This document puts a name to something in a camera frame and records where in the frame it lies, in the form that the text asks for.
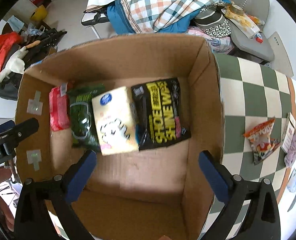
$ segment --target green wet wipes package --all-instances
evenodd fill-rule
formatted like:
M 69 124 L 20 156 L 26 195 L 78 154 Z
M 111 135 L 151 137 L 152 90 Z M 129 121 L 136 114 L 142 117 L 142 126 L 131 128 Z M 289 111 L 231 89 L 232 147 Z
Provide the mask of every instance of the green wet wipes package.
M 103 84 L 71 89 L 67 92 L 73 147 L 85 147 L 100 152 L 91 100 L 104 92 Z

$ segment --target yellow and white package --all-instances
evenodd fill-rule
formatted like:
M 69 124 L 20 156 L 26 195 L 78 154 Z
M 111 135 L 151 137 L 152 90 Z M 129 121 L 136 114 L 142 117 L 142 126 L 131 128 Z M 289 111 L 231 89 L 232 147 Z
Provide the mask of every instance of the yellow and white package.
M 136 108 L 131 90 L 120 87 L 92 99 L 102 155 L 138 151 Z

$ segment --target checkered tablecloth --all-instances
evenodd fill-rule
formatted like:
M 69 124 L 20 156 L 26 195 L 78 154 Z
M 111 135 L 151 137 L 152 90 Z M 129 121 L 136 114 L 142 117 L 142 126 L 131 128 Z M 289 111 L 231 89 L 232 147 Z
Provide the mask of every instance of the checkered tablecloth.
M 249 140 L 243 134 L 259 123 L 275 117 L 271 138 L 281 139 L 287 113 L 292 110 L 287 77 L 242 58 L 224 54 L 215 56 L 225 116 L 222 164 L 231 174 L 239 174 L 245 180 L 261 181 L 268 178 L 277 197 L 286 171 L 285 153 L 278 148 L 266 160 L 254 165 Z M 249 202 L 244 202 L 227 239 L 237 234 Z M 201 236 L 210 228 L 223 206 L 224 204 L 215 198 Z

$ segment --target plaid fabric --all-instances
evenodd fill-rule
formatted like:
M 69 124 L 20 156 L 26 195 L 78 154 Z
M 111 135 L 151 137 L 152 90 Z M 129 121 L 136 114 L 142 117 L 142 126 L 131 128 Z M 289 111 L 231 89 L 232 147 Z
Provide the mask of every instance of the plaid fabric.
M 224 104 L 225 144 L 222 164 L 231 174 L 245 180 L 268 178 L 278 196 L 286 166 L 280 147 L 260 164 L 253 164 L 249 140 L 243 133 L 275 116 L 271 138 L 281 139 L 287 113 L 291 112 L 287 77 L 257 63 L 216 54 L 220 73 L 220 91 Z M 245 201 L 227 239 L 237 234 L 250 201 Z M 211 206 L 202 235 L 210 228 L 224 204 L 216 198 Z
M 222 0 L 120 0 L 136 33 L 151 33 L 170 26 L 188 14 Z

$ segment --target floor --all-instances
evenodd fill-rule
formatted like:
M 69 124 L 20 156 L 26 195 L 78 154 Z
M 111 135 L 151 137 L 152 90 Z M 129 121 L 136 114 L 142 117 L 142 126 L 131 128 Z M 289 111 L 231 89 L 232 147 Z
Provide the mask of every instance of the floor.
M 58 44 L 58 51 L 97 39 L 90 27 L 81 24 L 87 2 L 88 0 L 54 0 L 47 7 L 48 15 L 44 21 L 52 28 L 67 31 Z M 101 38 L 116 35 L 110 23 L 97 24 L 96 30 Z

